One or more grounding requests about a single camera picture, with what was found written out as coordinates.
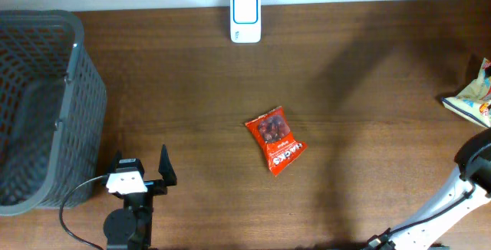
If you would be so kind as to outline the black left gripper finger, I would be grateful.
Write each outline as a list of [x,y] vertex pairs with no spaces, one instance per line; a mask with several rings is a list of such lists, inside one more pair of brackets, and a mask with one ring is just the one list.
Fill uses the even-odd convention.
[[165,144],[162,145],[160,153],[158,173],[162,176],[162,180],[164,181],[166,186],[177,185],[177,177],[170,162],[168,150]]
[[115,173],[116,169],[118,167],[118,163],[122,159],[122,153],[121,151],[117,151],[116,154],[114,155],[114,158],[112,159],[110,165],[109,165],[109,173]]

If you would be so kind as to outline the red Hacks candy bag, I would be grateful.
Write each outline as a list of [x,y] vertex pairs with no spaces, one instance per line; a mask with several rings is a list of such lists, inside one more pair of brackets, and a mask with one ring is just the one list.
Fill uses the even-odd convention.
[[293,136],[282,106],[246,122],[245,127],[265,154],[268,168],[274,176],[308,148],[307,143],[298,141]]

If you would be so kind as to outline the beige snack chip bag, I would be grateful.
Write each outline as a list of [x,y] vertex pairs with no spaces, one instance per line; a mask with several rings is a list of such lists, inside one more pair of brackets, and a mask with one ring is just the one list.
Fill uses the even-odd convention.
[[490,60],[484,58],[477,78],[456,96],[443,98],[442,103],[468,121],[490,128]]

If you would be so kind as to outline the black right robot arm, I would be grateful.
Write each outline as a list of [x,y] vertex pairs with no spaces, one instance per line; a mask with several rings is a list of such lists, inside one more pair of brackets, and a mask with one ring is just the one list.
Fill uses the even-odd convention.
[[473,210],[490,203],[490,130],[469,139],[443,187],[406,222],[372,236],[366,249],[429,249]]

